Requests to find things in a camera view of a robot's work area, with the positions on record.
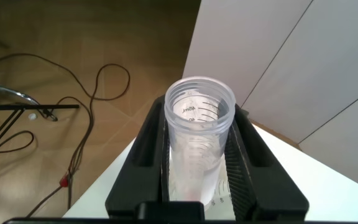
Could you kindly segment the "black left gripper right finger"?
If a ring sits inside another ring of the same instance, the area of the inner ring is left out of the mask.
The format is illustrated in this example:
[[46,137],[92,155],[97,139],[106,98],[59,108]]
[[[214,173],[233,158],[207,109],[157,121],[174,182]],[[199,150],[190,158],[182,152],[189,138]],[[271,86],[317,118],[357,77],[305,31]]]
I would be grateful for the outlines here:
[[309,202],[236,106],[224,150],[237,221],[303,221]]

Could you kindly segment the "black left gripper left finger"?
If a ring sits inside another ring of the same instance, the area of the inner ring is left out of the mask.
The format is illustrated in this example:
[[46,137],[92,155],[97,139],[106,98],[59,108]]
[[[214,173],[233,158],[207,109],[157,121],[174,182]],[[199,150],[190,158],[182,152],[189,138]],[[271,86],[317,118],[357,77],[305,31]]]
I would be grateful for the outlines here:
[[169,200],[169,137],[164,102],[162,95],[152,104],[105,201],[110,218],[131,218],[141,203]]

